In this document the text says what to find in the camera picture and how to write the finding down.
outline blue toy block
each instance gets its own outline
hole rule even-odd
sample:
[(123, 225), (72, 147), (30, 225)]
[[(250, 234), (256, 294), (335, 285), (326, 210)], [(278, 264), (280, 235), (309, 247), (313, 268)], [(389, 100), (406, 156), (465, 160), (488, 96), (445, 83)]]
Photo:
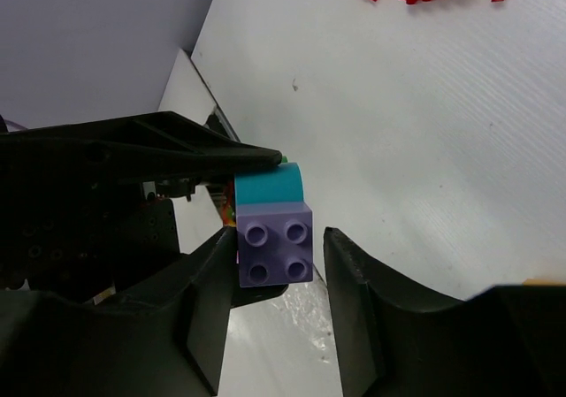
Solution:
[(234, 177), (236, 207), (243, 204), (302, 202), (301, 171), (297, 163), (284, 163), (264, 172)]
[(241, 287), (312, 281), (312, 211), (307, 204), (240, 205), (236, 227)]

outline teal block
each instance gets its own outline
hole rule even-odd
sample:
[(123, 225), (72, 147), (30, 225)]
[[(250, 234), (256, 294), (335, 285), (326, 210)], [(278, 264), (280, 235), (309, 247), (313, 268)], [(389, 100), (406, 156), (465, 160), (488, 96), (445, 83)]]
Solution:
[(297, 163), (284, 163), (264, 172), (237, 174), (234, 178), (236, 207), (242, 204), (302, 202), (301, 170)]

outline gray background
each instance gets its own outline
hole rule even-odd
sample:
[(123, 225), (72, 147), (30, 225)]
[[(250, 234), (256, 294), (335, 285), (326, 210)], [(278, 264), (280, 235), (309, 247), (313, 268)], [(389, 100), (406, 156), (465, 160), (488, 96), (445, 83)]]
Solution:
[(211, 0), (0, 0), (0, 114), (28, 127), (159, 105)]

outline white table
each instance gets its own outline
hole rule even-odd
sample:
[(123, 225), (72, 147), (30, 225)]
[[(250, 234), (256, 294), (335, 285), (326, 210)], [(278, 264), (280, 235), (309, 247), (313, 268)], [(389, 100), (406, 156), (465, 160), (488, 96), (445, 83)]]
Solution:
[(566, 279), (566, 0), (214, 0), (193, 54), (325, 226), (466, 298)]
[[(216, 107), (184, 52), (164, 92), (161, 111), (204, 123)], [(220, 227), (204, 187), (192, 202), (175, 200), (181, 251), (190, 254)], [(341, 395), (325, 284), (290, 286), (275, 300), (233, 309), (220, 379), (220, 397)]]

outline purple building block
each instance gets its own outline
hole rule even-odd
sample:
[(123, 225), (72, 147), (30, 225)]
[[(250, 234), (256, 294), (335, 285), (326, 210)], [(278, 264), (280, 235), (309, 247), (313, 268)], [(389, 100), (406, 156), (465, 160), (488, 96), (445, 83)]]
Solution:
[(304, 202), (239, 205), (240, 286), (312, 281), (312, 211)]

